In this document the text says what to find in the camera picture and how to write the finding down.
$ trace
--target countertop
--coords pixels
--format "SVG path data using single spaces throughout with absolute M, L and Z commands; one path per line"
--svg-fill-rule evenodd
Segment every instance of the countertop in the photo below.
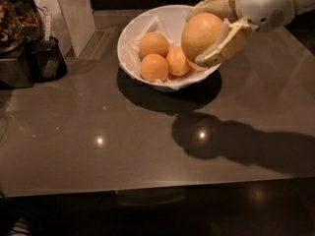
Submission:
M 315 57 L 286 29 L 178 92 L 130 79 L 118 30 L 98 34 L 64 78 L 0 90 L 7 196 L 315 177 Z

